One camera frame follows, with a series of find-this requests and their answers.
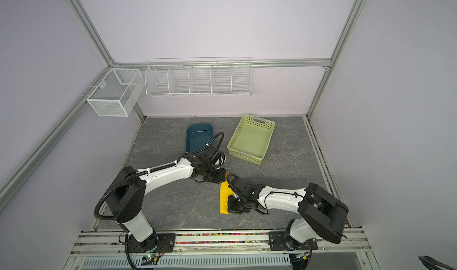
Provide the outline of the yellow paper napkin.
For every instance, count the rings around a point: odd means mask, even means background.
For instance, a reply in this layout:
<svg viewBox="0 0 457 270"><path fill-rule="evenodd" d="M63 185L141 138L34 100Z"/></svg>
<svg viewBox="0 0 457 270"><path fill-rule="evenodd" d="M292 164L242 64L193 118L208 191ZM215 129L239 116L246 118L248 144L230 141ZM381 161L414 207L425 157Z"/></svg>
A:
<svg viewBox="0 0 457 270"><path fill-rule="evenodd" d="M228 172L225 175L225 181L220 184L220 213L221 214L230 214L228 211L228 201L230 196L234 196L233 190L229 187L227 182L227 176L230 173Z"/></svg>

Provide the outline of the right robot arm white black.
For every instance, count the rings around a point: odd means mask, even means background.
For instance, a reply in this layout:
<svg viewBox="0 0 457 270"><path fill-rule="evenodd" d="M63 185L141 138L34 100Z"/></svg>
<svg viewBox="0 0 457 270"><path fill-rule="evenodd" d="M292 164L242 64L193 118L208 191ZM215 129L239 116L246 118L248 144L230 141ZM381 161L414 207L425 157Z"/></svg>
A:
<svg viewBox="0 0 457 270"><path fill-rule="evenodd" d="M265 184L249 184L228 174L220 187L222 214L248 214L255 211L269 215L271 210L300 215L289 221L284 231L269 232L271 250L308 250L317 247L313 240L321 238L333 244L345 238L344 229L349 208L324 188L310 183L302 189L278 189Z"/></svg>

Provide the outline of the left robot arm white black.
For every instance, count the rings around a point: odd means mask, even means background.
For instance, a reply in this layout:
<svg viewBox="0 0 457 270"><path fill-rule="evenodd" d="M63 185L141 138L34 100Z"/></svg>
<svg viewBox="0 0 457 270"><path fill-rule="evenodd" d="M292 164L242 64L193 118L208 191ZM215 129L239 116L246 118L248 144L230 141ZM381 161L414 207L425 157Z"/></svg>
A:
<svg viewBox="0 0 457 270"><path fill-rule="evenodd" d="M141 252L156 251L161 241L142 210L144 197L181 180L222 183L226 175L226 156L220 150L223 139L224 133L217 133L204 148L157 167L124 167L95 205L94 217L115 221L126 233L126 247L136 245Z"/></svg>

